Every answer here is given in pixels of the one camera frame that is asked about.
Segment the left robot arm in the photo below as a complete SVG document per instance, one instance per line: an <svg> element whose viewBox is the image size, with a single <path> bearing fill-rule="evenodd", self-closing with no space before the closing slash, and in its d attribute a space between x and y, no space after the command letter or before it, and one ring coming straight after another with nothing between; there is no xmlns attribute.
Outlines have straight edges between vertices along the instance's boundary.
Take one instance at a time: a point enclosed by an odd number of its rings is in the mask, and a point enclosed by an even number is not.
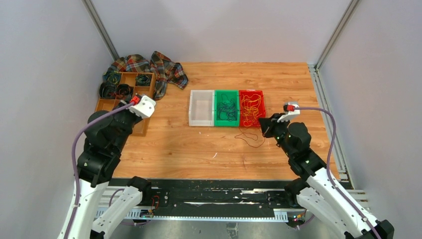
<svg viewBox="0 0 422 239"><path fill-rule="evenodd" d="M58 238L108 239L132 208L152 201L151 183L134 176L120 197L95 217L128 137L137 123L153 115L155 107L156 102L148 96L122 100L112 111L93 113L77 133L71 149L73 202Z"/></svg>

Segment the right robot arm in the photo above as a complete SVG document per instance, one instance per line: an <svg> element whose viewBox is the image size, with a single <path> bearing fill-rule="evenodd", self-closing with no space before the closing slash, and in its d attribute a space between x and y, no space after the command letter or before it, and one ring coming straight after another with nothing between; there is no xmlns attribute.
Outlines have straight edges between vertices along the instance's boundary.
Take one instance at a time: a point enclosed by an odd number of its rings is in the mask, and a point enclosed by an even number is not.
<svg viewBox="0 0 422 239"><path fill-rule="evenodd" d="M311 135L302 122L259 120L265 138L274 138L298 176L285 187L288 206L303 207L343 239L391 239L395 229L360 205L335 179L327 164L310 148Z"/></svg>

